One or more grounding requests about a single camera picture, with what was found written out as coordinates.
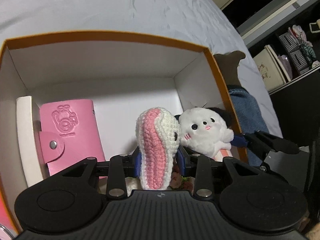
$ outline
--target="crocheted toy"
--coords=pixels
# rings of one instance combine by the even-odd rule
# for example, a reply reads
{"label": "crocheted toy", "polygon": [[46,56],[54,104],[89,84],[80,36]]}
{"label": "crocheted toy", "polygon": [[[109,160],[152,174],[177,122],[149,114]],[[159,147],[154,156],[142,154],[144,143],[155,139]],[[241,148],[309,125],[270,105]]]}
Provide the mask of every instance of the crocheted toy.
{"label": "crocheted toy", "polygon": [[146,190],[165,190],[169,186],[180,143],[180,125],[161,107],[144,111],[137,120],[136,136],[141,152],[140,182]]}
{"label": "crocheted toy", "polygon": [[181,126],[181,145],[216,161],[232,156],[230,142],[234,134],[228,126],[231,117],[219,108],[195,107],[176,115]]}

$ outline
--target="black plush ear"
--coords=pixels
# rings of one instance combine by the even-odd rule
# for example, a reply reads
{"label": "black plush ear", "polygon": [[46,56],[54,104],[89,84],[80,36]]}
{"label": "black plush ear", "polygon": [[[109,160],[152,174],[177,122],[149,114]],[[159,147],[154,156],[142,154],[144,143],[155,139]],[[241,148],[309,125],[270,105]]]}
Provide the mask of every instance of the black plush ear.
{"label": "black plush ear", "polygon": [[232,116],[226,110],[217,108],[217,107],[208,107],[212,111],[215,111],[218,115],[222,117],[222,119],[226,122],[227,127],[230,127],[232,124]]}

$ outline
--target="white bedsheet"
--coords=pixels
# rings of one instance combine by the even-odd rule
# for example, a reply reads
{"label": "white bedsheet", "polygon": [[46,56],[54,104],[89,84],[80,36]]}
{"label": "white bedsheet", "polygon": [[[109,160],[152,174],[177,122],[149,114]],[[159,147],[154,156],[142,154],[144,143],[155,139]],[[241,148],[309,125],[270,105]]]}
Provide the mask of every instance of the white bedsheet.
{"label": "white bedsheet", "polygon": [[0,0],[0,42],[63,30],[151,33],[201,44],[213,54],[242,50],[240,82],[258,101],[269,132],[282,136],[272,102],[243,40],[212,0]]}

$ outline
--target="beige box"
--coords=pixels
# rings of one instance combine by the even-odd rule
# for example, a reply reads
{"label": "beige box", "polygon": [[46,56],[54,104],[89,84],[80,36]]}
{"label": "beige box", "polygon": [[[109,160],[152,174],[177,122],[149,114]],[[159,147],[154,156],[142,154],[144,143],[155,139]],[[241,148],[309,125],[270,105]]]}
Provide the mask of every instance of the beige box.
{"label": "beige box", "polygon": [[[125,32],[74,31],[6,40],[0,54],[1,193],[12,222],[14,202],[26,187],[21,163],[16,100],[47,102],[90,98],[109,159],[136,147],[135,122],[161,106],[181,114],[217,106],[239,123],[225,82],[209,49],[174,39]],[[247,161],[245,149],[238,149]]]}

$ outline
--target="pink fabric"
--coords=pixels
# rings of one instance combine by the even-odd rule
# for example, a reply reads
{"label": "pink fabric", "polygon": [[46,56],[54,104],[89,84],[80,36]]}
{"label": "pink fabric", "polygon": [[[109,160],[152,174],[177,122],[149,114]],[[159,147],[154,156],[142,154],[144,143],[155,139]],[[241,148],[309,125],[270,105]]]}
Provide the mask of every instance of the pink fabric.
{"label": "pink fabric", "polygon": [[155,119],[160,113],[160,109],[150,109],[145,114],[142,125],[144,150],[147,157],[147,182],[151,189],[162,187],[166,164],[164,147],[155,129]]}
{"label": "pink fabric", "polygon": [[0,224],[4,225],[8,229],[13,229],[13,224],[10,219],[7,207],[4,204],[1,191],[0,191]]}
{"label": "pink fabric", "polygon": [[[40,107],[40,121],[43,132],[56,134],[52,140],[60,136],[64,142],[63,154],[48,163],[51,176],[87,157],[96,157],[98,162],[106,160],[92,100],[75,99],[44,104]],[[43,154],[48,154],[47,159],[51,159],[53,150],[49,148],[50,138],[46,137],[46,140],[40,142],[41,148]]]}
{"label": "pink fabric", "polygon": [[[41,150],[43,155],[44,163],[52,162],[58,159],[64,151],[64,141],[63,138],[53,132],[39,132]],[[57,147],[55,149],[50,148],[50,142],[55,141]]]}
{"label": "pink fabric", "polygon": [[227,150],[225,150],[225,149],[221,149],[220,152],[221,152],[221,154],[222,154],[222,157],[227,157],[227,156],[229,156]]}

